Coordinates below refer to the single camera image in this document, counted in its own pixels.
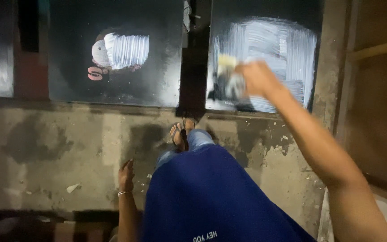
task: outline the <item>bracelet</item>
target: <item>bracelet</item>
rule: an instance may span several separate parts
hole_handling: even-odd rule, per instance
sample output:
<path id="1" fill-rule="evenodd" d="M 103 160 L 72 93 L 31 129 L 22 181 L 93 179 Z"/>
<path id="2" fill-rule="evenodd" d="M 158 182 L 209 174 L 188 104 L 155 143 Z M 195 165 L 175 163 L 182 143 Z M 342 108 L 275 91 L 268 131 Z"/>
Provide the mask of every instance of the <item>bracelet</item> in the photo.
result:
<path id="1" fill-rule="evenodd" d="M 122 194 L 125 194 L 125 193 L 130 193 L 131 191 L 123 191 L 123 192 L 119 192 L 118 194 L 117 194 L 117 196 L 120 196 L 120 195 L 122 195 Z"/>

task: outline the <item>blue shirt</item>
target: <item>blue shirt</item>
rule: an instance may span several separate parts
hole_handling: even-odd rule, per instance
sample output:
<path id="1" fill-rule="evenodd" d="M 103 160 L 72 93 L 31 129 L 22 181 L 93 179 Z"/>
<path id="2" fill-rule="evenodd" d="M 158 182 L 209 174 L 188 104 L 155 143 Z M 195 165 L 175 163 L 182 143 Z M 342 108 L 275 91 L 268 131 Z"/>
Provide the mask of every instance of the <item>blue shirt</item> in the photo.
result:
<path id="1" fill-rule="evenodd" d="M 183 152 L 153 174 L 143 242 L 314 242 L 223 147 Z"/>

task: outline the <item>flip-flop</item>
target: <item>flip-flop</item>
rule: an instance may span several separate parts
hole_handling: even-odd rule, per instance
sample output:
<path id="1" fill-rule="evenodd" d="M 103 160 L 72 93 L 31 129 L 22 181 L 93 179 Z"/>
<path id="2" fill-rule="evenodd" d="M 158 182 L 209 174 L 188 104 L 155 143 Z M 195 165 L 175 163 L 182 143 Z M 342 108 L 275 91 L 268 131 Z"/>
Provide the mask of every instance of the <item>flip-flop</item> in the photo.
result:
<path id="1" fill-rule="evenodd" d="M 170 133 L 170 136 L 171 136 L 171 140 L 172 140 L 172 142 L 173 142 L 173 144 L 175 144 L 175 142 L 174 142 L 174 136 L 175 136 L 175 134 L 177 133 L 177 131 L 180 133 L 180 135 L 181 135 L 181 130 L 177 127 L 177 124 L 180 124 L 179 122 L 175 122 L 174 124 L 171 124 L 171 127 L 169 128 L 169 133 Z M 175 130 L 174 130 L 174 133 L 171 135 L 171 129 L 172 129 L 172 127 L 174 127 L 174 125 L 175 125 Z"/>
<path id="2" fill-rule="evenodd" d="M 189 117 L 185 117 L 183 118 L 183 127 L 186 128 L 186 120 L 190 119 L 193 123 L 193 127 L 195 128 L 196 124 L 198 123 L 195 118 L 189 118 Z"/>

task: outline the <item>blue jeans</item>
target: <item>blue jeans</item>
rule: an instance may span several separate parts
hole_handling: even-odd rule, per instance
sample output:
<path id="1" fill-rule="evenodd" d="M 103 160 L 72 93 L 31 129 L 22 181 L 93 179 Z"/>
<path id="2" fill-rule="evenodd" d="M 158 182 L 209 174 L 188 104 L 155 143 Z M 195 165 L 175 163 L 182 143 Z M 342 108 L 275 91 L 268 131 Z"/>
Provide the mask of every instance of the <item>blue jeans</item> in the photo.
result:
<path id="1" fill-rule="evenodd" d="M 189 144 L 189 151 L 195 151 L 202 146 L 214 144 L 212 137 L 205 130 L 193 129 L 187 135 L 187 143 Z M 159 157 L 156 163 L 156 168 L 169 162 L 179 153 L 175 149 L 164 151 Z"/>

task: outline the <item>concrete floor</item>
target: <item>concrete floor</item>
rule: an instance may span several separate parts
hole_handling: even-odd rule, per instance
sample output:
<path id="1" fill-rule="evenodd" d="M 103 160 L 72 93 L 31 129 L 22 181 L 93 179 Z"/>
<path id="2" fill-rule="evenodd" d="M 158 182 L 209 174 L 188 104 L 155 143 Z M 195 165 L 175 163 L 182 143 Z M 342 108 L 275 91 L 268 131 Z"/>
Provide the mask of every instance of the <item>concrete floor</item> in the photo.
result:
<path id="1" fill-rule="evenodd" d="M 143 208 L 148 175 L 158 154 L 172 145 L 170 124 L 181 119 L 171 110 L 126 109 L 0 108 L 0 209 L 114 210 L 117 170 L 130 158 L 135 159 L 135 200 Z M 130 110 L 137 113 L 124 114 Z M 200 126 L 237 158 L 272 201 L 317 234 L 323 184 L 284 123 L 213 116 L 206 114 Z M 81 188 L 69 194 L 66 188 L 77 183 Z"/>

